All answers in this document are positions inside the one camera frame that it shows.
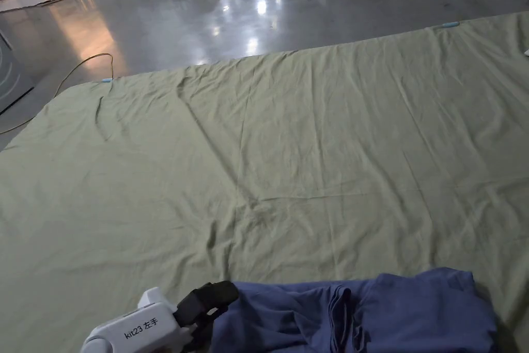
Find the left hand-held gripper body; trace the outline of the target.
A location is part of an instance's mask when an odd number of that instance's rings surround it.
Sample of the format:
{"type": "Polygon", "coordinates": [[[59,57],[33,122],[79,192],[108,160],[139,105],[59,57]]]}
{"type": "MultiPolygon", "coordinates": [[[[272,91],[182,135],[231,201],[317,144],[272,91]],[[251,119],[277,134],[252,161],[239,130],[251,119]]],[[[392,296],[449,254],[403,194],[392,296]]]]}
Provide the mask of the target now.
{"type": "Polygon", "coordinates": [[[207,288],[171,303],[159,287],[145,291],[137,309],[95,327],[81,352],[189,352],[192,333],[207,311],[207,288]]]}

